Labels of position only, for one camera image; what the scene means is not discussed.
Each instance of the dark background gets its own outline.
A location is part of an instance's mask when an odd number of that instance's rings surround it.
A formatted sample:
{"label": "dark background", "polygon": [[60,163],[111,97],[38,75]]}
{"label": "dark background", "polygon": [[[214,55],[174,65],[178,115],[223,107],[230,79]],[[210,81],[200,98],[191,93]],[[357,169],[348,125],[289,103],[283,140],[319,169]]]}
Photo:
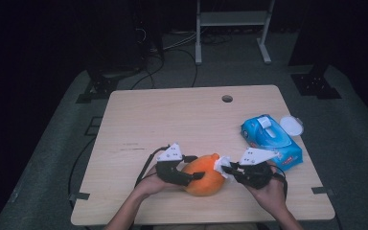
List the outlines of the dark background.
{"label": "dark background", "polygon": [[[88,66],[137,68],[146,47],[135,28],[194,30],[196,1],[0,0],[0,211],[32,156],[64,92]],[[266,1],[207,1],[203,9],[264,9]],[[289,65],[319,58],[349,77],[368,105],[368,3],[277,1],[270,31],[301,29]]]}

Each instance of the blue tissue box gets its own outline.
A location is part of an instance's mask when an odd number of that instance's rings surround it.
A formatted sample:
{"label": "blue tissue box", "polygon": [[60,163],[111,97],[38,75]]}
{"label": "blue tissue box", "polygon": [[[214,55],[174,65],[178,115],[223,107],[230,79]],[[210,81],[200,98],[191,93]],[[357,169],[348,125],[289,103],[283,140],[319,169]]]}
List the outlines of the blue tissue box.
{"label": "blue tissue box", "polygon": [[283,171],[303,162],[303,151],[290,138],[302,132],[302,123],[292,116],[284,117],[280,125],[267,114],[241,125],[241,135],[251,147],[280,153],[271,160]]}

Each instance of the table surface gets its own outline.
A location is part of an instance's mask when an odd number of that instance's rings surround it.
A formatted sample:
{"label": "table surface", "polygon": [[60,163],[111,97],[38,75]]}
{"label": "table surface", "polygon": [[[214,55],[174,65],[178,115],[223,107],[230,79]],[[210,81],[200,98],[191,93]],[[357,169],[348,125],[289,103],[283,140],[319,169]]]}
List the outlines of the table surface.
{"label": "table surface", "polygon": [[[226,103],[223,96],[233,101]],[[276,121],[289,114],[275,85],[113,92],[80,187],[80,193],[89,198],[77,199],[71,221],[75,225],[107,224],[133,189],[149,155],[168,144],[178,143],[185,155],[216,152],[238,161],[248,148],[241,124],[262,114]],[[311,190],[322,183],[304,143],[300,136],[293,139],[303,150],[304,163],[286,171],[287,206],[299,220],[332,219],[334,208],[328,196]],[[142,203],[135,223],[264,220],[274,219],[242,184],[227,180],[211,196],[192,196],[182,189],[152,195]]]}

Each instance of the hole in table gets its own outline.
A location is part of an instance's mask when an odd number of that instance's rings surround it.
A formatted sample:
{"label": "hole in table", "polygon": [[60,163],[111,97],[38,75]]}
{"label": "hole in table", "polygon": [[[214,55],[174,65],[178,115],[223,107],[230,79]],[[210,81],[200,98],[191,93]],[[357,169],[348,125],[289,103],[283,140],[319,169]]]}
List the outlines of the hole in table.
{"label": "hole in table", "polygon": [[232,101],[234,101],[234,99],[232,98],[232,96],[230,95],[223,95],[222,96],[222,100],[225,102],[225,103],[231,103]]}

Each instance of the tissue box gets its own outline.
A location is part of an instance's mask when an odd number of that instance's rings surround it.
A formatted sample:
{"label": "tissue box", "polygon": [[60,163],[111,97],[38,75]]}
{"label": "tissue box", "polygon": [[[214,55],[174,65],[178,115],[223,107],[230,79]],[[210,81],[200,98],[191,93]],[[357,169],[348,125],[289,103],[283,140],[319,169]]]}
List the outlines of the tissue box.
{"label": "tissue box", "polygon": [[302,132],[302,123],[292,116],[283,117],[278,124],[265,114],[241,125],[241,135],[251,147],[280,153],[271,160],[283,171],[303,162],[301,148],[290,138]]}

